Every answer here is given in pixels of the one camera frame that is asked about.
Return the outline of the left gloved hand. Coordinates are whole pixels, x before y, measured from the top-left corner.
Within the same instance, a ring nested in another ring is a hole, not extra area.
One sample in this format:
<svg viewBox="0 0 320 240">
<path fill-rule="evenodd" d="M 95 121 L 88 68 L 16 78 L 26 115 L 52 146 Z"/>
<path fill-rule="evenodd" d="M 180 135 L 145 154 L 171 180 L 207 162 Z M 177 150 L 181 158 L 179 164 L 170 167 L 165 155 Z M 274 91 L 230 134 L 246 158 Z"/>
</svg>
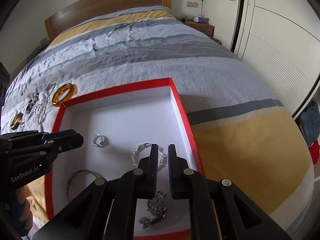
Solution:
<svg viewBox="0 0 320 240">
<path fill-rule="evenodd" d="M 5 200 L 6 217 L 19 236 L 26 236 L 33 226 L 30 202 L 26 198 L 25 187 L 9 193 Z"/>
</svg>

